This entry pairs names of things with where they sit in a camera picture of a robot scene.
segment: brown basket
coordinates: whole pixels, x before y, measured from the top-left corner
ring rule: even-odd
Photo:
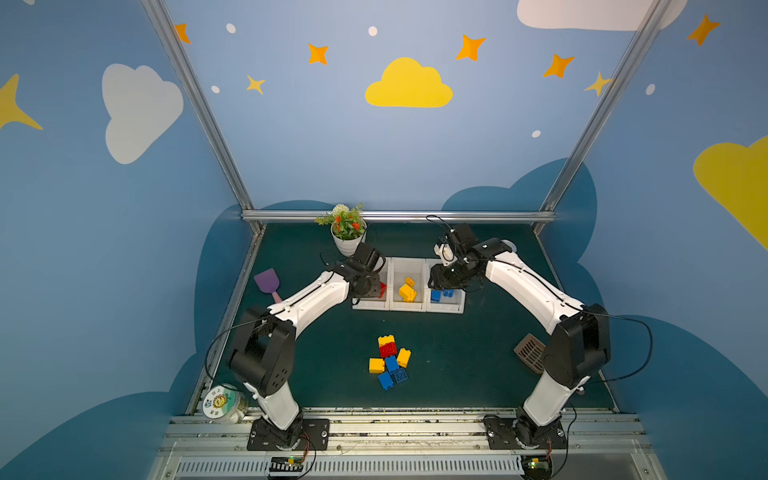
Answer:
[[[542,357],[544,355],[544,343],[541,343],[538,338],[529,333],[515,347],[515,353],[528,368],[538,375],[544,373],[544,358]]]

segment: dark green mat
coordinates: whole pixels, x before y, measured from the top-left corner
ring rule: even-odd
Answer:
[[[475,225],[480,240],[506,238],[520,257],[554,283],[536,237],[527,225]],[[435,224],[372,225],[366,241],[387,257],[435,257],[432,247],[440,227]],[[273,223],[243,295],[236,323],[245,309],[268,306],[272,296],[261,293],[253,275],[274,268],[278,293],[293,295],[315,280],[326,262],[342,255],[327,227],[314,223]],[[446,313],[352,310],[350,301],[334,306],[296,341],[296,364],[289,384],[301,406],[318,407],[516,407],[530,395],[538,376],[512,349],[528,333],[542,342],[549,337],[541,324],[501,287],[488,281],[467,295],[462,315]],[[412,351],[408,381],[385,391],[368,373],[368,359],[379,356],[377,337],[394,335],[398,349]],[[217,383],[237,383],[221,366]],[[602,384],[575,395],[577,407],[612,407]]]

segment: black mounting plate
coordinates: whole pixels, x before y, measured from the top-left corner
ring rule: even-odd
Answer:
[[[485,437],[488,439],[488,447],[491,450],[518,450],[523,448],[517,441],[515,429],[515,417],[497,417],[488,415],[482,420],[485,425]],[[558,423],[558,428],[562,431],[562,426]],[[565,437],[557,433],[550,437],[552,440],[552,449],[565,449]],[[539,449],[549,449],[549,444],[539,445]]]
[[[328,419],[304,419],[302,421],[301,430],[310,437],[312,442],[310,452],[313,447],[318,452],[328,449],[329,425],[330,421]],[[281,450],[277,447],[279,444],[280,440],[270,431],[270,425],[265,419],[258,419],[251,425],[248,445],[246,446],[247,450],[252,452],[275,452]],[[299,439],[299,445],[293,451],[303,452],[305,446],[306,440]]]

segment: flower pot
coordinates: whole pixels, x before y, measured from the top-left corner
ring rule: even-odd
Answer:
[[[363,235],[357,237],[355,240],[341,240],[333,234],[333,224],[331,224],[331,237],[333,237],[333,241],[336,242],[336,248],[339,249],[339,252],[341,252],[343,256],[351,257],[352,254],[355,253],[355,250],[357,250],[357,246],[360,245],[360,242],[366,240],[368,226],[365,222],[362,222],[362,226],[366,229],[366,232]]]

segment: yellow cloud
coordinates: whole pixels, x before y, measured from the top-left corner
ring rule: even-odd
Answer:
[[[751,147],[717,144],[707,148],[696,159],[694,175],[768,249],[768,137]]]
[[[437,70],[406,57],[387,65],[382,80],[366,90],[366,100],[376,107],[442,107],[451,98],[453,90]]]

